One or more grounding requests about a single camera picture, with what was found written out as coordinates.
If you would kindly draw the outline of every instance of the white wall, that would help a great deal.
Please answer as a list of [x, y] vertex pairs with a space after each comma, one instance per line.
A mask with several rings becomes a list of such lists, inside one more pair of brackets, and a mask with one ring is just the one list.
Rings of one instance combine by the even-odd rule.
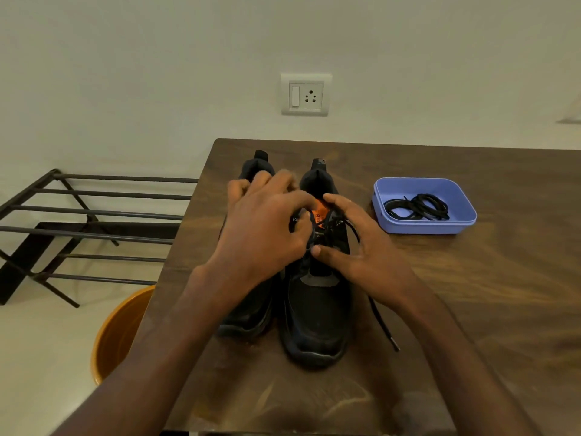
[[[581, 149], [581, 0], [0, 2], [4, 195], [197, 177], [218, 137]], [[330, 115], [281, 116], [281, 71], [333, 73]]]

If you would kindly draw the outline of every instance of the hand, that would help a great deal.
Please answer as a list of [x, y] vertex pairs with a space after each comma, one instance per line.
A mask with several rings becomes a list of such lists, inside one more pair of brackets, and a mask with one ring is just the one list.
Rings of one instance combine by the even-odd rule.
[[252, 183], [228, 184], [228, 216], [214, 254], [204, 266], [223, 286], [236, 305], [258, 283], [301, 258], [313, 233], [305, 211], [294, 233], [289, 222], [301, 208], [314, 209], [316, 199], [298, 190], [292, 173], [281, 170], [273, 177], [259, 171]]
[[372, 298], [394, 310], [405, 306], [418, 290], [429, 291], [388, 234], [363, 208], [336, 194], [325, 194], [323, 198], [345, 213], [357, 230], [361, 243], [358, 255], [347, 255], [328, 246], [315, 245], [311, 248], [311, 254], [317, 260], [337, 269]]

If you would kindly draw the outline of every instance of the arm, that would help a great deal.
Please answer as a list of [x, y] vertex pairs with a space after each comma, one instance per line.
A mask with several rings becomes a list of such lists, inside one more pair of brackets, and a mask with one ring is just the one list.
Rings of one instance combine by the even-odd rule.
[[359, 256], [314, 246], [318, 260], [336, 268], [393, 309], [419, 341], [456, 429], [461, 435], [538, 436], [539, 430], [476, 352], [445, 304], [414, 274], [389, 236], [362, 208], [326, 194], [361, 237]]
[[274, 177], [260, 172], [252, 183], [230, 182], [227, 222], [210, 260], [192, 271], [168, 315], [53, 436], [147, 436], [162, 431], [222, 318], [258, 283], [303, 256], [311, 235], [308, 213], [294, 233], [288, 224], [292, 213], [315, 207], [316, 201], [295, 187], [288, 171]]

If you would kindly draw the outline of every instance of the black shoelace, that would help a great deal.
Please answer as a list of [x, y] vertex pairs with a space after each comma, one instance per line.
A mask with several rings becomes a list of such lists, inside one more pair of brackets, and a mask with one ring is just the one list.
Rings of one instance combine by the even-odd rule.
[[[407, 197], [403, 199], [390, 199], [383, 204], [383, 207], [388, 212], [388, 215], [397, 220], [449, 220], [448, 205], [440, 198], [433, 194], [418, 194], [411, 200]], [[400, 216], [393, 210], [396, 208], [405, 208], [411, 211], [409, 216]]]
[[[347, 219], [344, 219], [344, 222], [349, 228], [351, 228], [351, 230], [353, 231], [353, 234], [355, 234], [355, 238], [357, 239], [357, 243], [361, 243], [361, 239], [359, 238], [359, 234], [357, 233], [357, 230], [355, 229], [355, 227], [353, 225], [351, 225], [351, 222], [349, 222], [349, 220], [347, 220]], [[319, 223], [316, 223], [315, 226], [322, 227], [326, 233], [328, 230], [327, 217], [324, 218], [323, 220], [321, 220]], [[399, 352], [400, 347], [397, 345], [396, 340], [392, 336], [392, 333], [389, 331], [387, 325], [383, 321], [383, 318], [381, 317], [381, 314], [379, 313], [379, 310], [377, 309], [377, 306], [375, 305], [375, 301], [369, 295], [367, 296], [367, 298], [369, 299], [369, 304], [371, 305], [371, 311], [373, 312], [375, 319], [379, 323], [381, 330], [383, 330], [383, 333], [388, 338], [389, 342], [392, 344], [393, 350], [395, 350], [396, 352]]]

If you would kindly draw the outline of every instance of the wooden table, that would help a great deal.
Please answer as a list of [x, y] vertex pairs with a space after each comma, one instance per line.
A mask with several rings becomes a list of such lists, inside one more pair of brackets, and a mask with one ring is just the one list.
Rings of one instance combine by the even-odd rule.
[[[138, 339], [210, 257], [226, 214], [226, 183], [256, 149], [298, 177], [313, 158], [326, 159], [339, 192], [362, 206], [380, 177], [457, 182], [478, 212], [475, 226], [457, 236], [393, 239], [542, 431], [581, 434], [581, 151], [218, 139]], [[255, 344], [213, 338], [167, 427], [449, 434], [453, 424], [417, 341], [396, 315], [380, 310], [402, 351], [392, 351], [357, 291], [349, 350], [321, 372], [287, 359], [276, 325]]]

